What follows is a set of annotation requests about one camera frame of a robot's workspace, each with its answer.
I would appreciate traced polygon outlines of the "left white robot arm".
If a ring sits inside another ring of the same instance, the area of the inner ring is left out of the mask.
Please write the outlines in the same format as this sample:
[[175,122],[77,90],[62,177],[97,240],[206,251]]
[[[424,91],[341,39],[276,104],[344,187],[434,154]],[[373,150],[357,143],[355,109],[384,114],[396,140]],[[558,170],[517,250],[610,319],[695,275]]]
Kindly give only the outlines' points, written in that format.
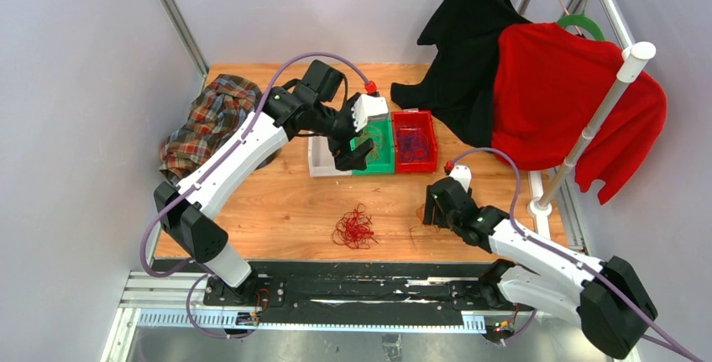
[[365,170],[374,143],[367,139],[353,147],[351,141],[368,122],[389,113],[385,98],[371,80],[365,80],[363,93],[347,97],[339,109],[330,108],[328,103],[346,77],[322,62],[321,54],[311,57],[302,78],[281,86],[270,80],[256,110],[195,172],[177,185],[162,183],[154,191],[158,215],[151,225],[161,228],[191,261],[217,277],[225,286],[225,295],[238,306],[255,299],[257,275],[214,220],[233,192],[303,131],[327,139],[337,170]]

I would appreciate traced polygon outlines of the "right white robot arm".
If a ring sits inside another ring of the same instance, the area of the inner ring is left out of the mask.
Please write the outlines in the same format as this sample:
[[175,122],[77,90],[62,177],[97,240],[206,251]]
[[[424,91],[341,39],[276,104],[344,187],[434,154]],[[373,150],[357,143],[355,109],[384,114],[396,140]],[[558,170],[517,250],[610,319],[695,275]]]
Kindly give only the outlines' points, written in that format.
[[497,207],[478,206],[452,177],[427,186],[423,222],[498,255],[480,278],[487,307],[517,303],[561,318],[611,358],[626,358],[657,318],[628,261],[618,256],[604,261],[556,244]]

